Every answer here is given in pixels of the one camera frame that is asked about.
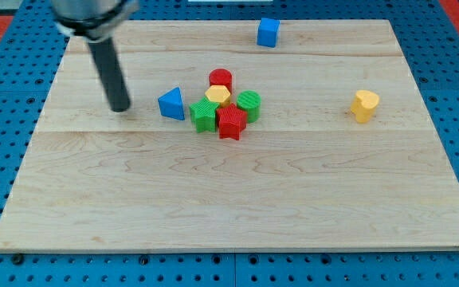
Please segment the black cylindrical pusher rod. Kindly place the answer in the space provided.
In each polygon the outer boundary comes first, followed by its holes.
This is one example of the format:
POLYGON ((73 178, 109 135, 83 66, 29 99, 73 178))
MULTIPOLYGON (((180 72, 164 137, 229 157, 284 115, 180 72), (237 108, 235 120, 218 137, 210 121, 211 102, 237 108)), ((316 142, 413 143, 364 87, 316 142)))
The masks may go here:
POLYGON ((127 111, 131 106, 131 99, 112 38, 88 43, 88 47, 109 108, 113 112, 127 111))

